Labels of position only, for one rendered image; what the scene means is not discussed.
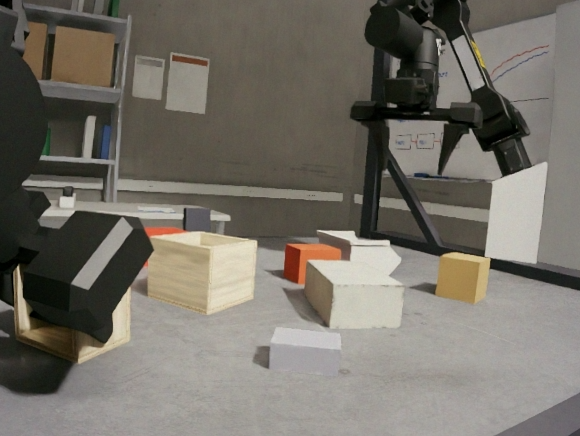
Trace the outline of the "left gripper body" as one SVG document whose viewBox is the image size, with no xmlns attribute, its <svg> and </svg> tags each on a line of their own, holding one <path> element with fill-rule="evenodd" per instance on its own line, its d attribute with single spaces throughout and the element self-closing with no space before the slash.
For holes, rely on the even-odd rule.
<svg viewBox="0 0 580 436">
<path fill-rule="evenodd" d="M 439 68 L 436 65 L 424 62 L 404 63 L 400 65 L 398 70 L 406 70 L 406 76 L 419 76 L 420 70 L 438 71 L 439 73 Z M 350 119 L 359 123 L 361 121 L 379 121 L 384 125 L 386 120 L 447 121 L 448 123 L 464 124 L 470 129 L 482 129 L 483 112 L 477 103 L 451 102 L 450 108 L 437 108 L 436 103 L 437 95 L 433 96 L 432 106 L 424 104 L 423 101 L 420 104 L 397 102 L 395 103 L 397 107 L 385 107 L 377 101 L 355 101 L 351 107 Z M 423 111 L 429 112 L 429 115 L 425 115 Z M 456 122 L 449 115 L 449 111 Z"/>
</svg>

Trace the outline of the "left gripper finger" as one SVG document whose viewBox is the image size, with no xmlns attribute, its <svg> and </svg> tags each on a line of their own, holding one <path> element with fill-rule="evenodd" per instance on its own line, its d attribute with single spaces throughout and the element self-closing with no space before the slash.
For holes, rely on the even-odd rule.
<svg viewBox="0 0 580 436">
<path fill-rule="evenodd" d="M 438 162 L 438 175 L 442 175 L 454 148 L 463 134 L 470 134 L 470 130 L 466 125 L 444 123 L 443 141 Z"/>
<path fill-rule="evenodd" d="M 378 121 L 361 121 L 361 125 L 367 127 L 375 142 L 380 166 L 386 171 L 389 152 L 390 128 Z"/>
</svg>

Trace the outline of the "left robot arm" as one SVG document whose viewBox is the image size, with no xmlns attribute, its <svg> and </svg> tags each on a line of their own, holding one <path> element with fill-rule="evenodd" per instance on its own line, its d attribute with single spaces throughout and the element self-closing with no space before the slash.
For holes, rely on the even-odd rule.
<svg viewBox="0 0 580 436">
<path fill-rule="evenodd" d="M 400 65 L 424 62 L 439 68 L 440 46 L 446 44 L 445 39 L 438 29 L 421 25 L 429 20 L 445 32 L 470 91 L 470 102 L 476 102 L 483 112 L 482 129 L 472 132 L 483 152 L 493 150 L 504 178 L 535 166 L 531 165 L 521 139 L 529 136 L 530 130 L 520 111 L 493 86 L 468 28 L 470 10 L 466 1 L 391 0 L 387 4 L 379 1 L 369 8 L 371 15 L 364 36 L 371 46 L 399 58 Z M 399 80 L 413 78 L 418 80 Z M 438 71 L 420 70 L 419 76 L 406 76 L 406 70 L 397 70 L 396 78 L 392 79 L 384 79 L 385 103 L 423 101 L 432 105 L 433 96 L 439 92 Z"/>
</svg>

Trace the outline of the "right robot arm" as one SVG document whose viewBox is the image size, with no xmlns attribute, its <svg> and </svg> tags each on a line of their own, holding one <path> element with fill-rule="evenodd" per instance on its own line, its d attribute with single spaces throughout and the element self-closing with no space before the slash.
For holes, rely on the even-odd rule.
<svg viewBox="0 0 580 436">
<path fill-rule="evenodd" d="M 48 122 L 40 85 L 22 59 L 30 34 L 23 1 L 0 0 L 0 5 L 1 201 L 19 188 L 40 160 Z"/>
</svg>

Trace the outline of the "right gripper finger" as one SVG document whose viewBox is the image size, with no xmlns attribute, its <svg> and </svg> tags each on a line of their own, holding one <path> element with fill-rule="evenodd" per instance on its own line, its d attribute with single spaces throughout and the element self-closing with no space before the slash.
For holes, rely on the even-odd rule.
<svg viewBox="0 0 580 436">
<path fill-rule="evenodd" d="M 41 316 L 39 313 L 37 313 L 34 310 L 32 310 L 32 312 L 29 314 L 29 316 L 36 318 L 38 320 L 56 325 L 56 326 L 61 326 L 61 325 L 52 323 L 51 321 L 49 321 L 45 317 Z M 109 318 L 108 322 L 105 324 L 105 326 L 103 328 L 101 328 L 98 331 L 95 331 L 89 335 L 92 336 L 93 338 L 95 338 L 96 340 L 98 340 L 99 342 L 106 344 L 108 342 L 108 340 L 110 339 L 112 334 L 113 334 L 113 314 Z"/>
<path fill-rule="evenodd" d="M 0 300 L 14 308 L 13 272 L 9 275 L 0 273 Z"/>
</svg>

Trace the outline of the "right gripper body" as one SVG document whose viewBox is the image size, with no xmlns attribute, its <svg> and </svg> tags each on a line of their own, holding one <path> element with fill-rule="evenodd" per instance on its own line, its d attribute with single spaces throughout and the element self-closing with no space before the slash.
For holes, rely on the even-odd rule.
<svg viewBox="0 0 580 436">
<path fill-rule="evenodd" d="M 34 259 L 22 298 L 52 323 L 90 334 L 105 326 L 154 247 L 139 217 L 76 210 L 58 230 L 37 221 L 50 206 L 44 192 L 22 185 L 0 201 L 0 273 Z"/>
</svg>

